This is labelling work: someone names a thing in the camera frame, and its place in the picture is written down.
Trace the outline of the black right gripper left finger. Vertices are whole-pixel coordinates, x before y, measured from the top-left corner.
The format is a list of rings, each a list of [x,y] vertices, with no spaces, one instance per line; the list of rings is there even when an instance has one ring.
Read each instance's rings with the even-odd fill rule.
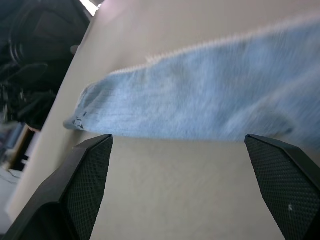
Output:
[[[75,146],[35,191],[5,240],[88,240],[104,197],[114,140],[101,135]]]

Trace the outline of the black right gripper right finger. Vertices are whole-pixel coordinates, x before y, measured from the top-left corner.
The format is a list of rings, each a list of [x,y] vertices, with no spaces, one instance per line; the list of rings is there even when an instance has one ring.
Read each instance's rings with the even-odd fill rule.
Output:
[[[286,240],[320,238],[320,168],[300,148],[247,135],[262,198]]]

